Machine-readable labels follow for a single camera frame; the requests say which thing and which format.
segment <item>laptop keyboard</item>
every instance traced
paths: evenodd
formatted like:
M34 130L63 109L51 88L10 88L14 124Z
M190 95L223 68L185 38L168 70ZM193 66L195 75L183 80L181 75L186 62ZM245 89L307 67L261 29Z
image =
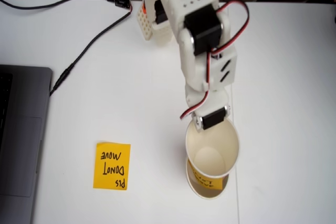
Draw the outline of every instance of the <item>laptop keyboard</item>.
M9 93L12 86L13 75L0 73L0 148L4 133L5 119L8 107Z

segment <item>table surface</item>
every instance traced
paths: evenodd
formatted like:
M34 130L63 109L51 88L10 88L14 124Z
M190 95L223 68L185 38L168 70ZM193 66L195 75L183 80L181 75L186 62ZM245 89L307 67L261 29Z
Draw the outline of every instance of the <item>table surface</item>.
M134 12L93 44L50 99L33 223L332 223L336 7L249 7L228 87L241 152L224 194L203 200L189 188L178 46L145 41ZM55 83L125 13L99 0L42 11L0 5L0 63L50 67ZM235 6L229 15L233 30L245 18ZM104 141L131 144L127 191L92 188Z

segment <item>stacked cups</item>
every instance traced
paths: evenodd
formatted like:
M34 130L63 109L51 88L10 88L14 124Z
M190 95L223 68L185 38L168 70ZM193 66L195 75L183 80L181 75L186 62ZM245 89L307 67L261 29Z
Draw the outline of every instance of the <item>stacked cups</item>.
M225 189L239 153L238 134L229 119L198 132L193 121L185 137L186 174L192 190L202 198L213 199Z

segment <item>yellow label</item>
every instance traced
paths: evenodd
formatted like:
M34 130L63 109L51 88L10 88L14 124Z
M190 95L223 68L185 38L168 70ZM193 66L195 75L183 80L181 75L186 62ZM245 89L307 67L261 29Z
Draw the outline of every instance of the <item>yellow label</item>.
M196 169L192 166L190 163L190 160L188 160L191 169L193 170L193 173L195 175L195 178L197 179L198 183L208 189L217 189L217 190L223 190L223 178L208 178L200 174Z
M93 187L127 190L130 152L130 144L97 144Z

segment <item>orange component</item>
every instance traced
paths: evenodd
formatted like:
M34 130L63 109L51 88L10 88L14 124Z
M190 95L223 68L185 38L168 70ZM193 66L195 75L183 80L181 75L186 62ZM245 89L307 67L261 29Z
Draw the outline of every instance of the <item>orange component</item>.
M146 14L146 6L145 6L145 2L143 2L143 5L142 5L142 11L143 11L143 13Z

